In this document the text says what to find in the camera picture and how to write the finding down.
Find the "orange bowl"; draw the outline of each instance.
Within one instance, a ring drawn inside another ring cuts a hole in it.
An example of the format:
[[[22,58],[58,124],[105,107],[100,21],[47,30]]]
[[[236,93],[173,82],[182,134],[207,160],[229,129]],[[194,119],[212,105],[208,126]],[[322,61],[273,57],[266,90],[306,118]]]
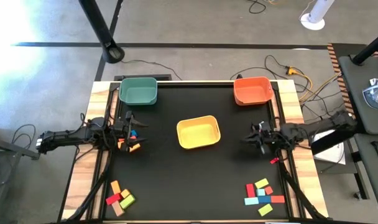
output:
[[[274,92],[267,77],[240,78],[233,83],[234,100],[239,106],[258,105],[272,99]]]

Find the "yellow bowl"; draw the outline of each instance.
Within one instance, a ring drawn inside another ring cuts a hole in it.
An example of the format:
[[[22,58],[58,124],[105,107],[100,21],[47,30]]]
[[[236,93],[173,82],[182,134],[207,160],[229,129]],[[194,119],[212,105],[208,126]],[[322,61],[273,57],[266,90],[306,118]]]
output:
[[[179,144],[185,149],[209,146],[221,139],[218,123],[211,115],[180,121],[177,132]]]

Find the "white paper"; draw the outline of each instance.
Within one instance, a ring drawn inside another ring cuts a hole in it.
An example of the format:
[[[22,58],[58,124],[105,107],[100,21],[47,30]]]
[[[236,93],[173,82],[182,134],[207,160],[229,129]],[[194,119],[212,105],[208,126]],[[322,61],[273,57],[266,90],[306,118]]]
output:
[[[329,130],[329,131],[325,131],[323,133],[319,133],[317,134],[313,140],[316,141],[330,133],[332,133],[334,130]],[[320,152],[316,155],[313,156],[313,158],[315,159],[319,159],[319,160],[322,160],[322,161],[328,161],[328,162],[338,162],[342,165],[345,165],[345,155],[343,156],[343,153],[344,153],[344,143],[341,142],[323,152]]]

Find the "wooden table frame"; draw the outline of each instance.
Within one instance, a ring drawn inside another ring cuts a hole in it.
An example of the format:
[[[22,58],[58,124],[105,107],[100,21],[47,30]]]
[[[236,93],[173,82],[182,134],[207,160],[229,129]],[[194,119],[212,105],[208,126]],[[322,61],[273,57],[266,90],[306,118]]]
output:
[[[181,81],[181,82],[233,82],[233,81]],[[282,104],[282,111],[286,123],[303,123],[302,111],[300,109],[300,104],[298,102],[298,96],[295,89],[293,80],[272,80],[272,82],[277,82],[279,86],[279,100]],[[94,82],[90,102],[88,104],[88,109],[86,112],[86,119],[92,119],[96,117],[104,117],[106,111],[106,105],[109,97],[109,87],[112,82]],[[114,117],[114,112],[116,110],[116,102],[118,100],[117,91],[113,93],[112,103],[111,103],[111,116]],[[277,106],[276,98],[272,99],[272,105],[274,108],[275,117],[279,117],[279,109]],[[307,146],[307,142],[302,142],[303,146]],[[81,145],[80,154],[85,153],[90,150],[90,145]],[[318,173],[316,171],[315,162],[313,160],[312,152],[308,149],[303,149],[296,147],[293,151],[293,161],[295,164],[295,170],[297,172],[297,178],[301,190],[307,196],[308,200],[315,206],[315,208],[324,216],[328,216],[327,208],[325,205],[325,200],[323,197],[323,192],[321,190]],[[80,206],[84,198],[87,196],[88,192],[91,189],[93,184],[93,177],[95,172],[95,164],[97,160],[101,160],[101,170],[103,171],[104,165],[106,163],[108,152],[103,152],[103,155],[100,157],[100,152],[97,150],[92,150],[87,153],[86,156],[83,156],[79,161],[77,161],[71,169],[71,174],[69,181],[67,183],[67,190],[63,199],[63,209],[60,211],[58,220],[65,219],[70,217],[75,210]],[[286,168],[289,172],[290,166],[288,161],[285,161]],[[292,204],[292,211],[294,217],[300,217],[300,210],[298,209],[296,196],[291,189],[289,188],[290,200]],[[96,197],[94,199],[94,206],[92,207],[92,215],[89,218],[98,218],[99,207],[101,205],[101,192],[103,186],[100,188]],[[273,221],[279,222],[284,220],[224,220],[223,222],[265,222]],[[190,222],[190,221],[169,221],[169,222]]]

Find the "blue block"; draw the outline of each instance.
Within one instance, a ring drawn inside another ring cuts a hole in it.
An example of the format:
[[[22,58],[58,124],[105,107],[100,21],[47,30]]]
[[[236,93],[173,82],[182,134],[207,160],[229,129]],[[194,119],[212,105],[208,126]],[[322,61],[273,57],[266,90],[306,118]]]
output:
[[[257,189],[257,196],[265,196],[265,189]]]
[[[258,198],[245,198],[244,199],[244,204],[245,205],[258,205]]]
[[[131,136],[138,137],[138,134],[135,130],[131,130]]]
[[[272,199],[270,196],[258,196],[259,203],[271,203]]]

